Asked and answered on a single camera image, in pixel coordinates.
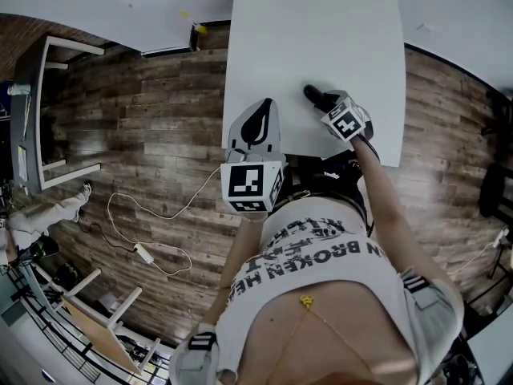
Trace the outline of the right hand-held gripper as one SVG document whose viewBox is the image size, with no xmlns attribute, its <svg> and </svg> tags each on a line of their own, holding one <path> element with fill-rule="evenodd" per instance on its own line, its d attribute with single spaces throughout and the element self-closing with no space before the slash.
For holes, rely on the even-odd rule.
<svg viewBox="0 0 513 385">
<path fill-rule="evenodd" d="M 366 109 L 354 102 L 346 91 L 323 93 L 324 108 L 327 109 L 321 122 L 329 132 L 342 141 L 351 141 L 355 136 L 371 140 L 374 128 Z"/>
</svg>

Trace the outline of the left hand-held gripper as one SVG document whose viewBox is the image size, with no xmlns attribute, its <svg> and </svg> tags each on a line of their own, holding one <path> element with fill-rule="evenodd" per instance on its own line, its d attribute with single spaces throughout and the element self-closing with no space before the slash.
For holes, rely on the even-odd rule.
<svg viewBox="0 0 513 385">
<path fill-rule="evenodd" d="M 272 212 L 286 166 L 273 99 L 254 103 L 232 123 L 225 157 L 220 174 L 227 206 L 236 213 Z"/>
</svg>

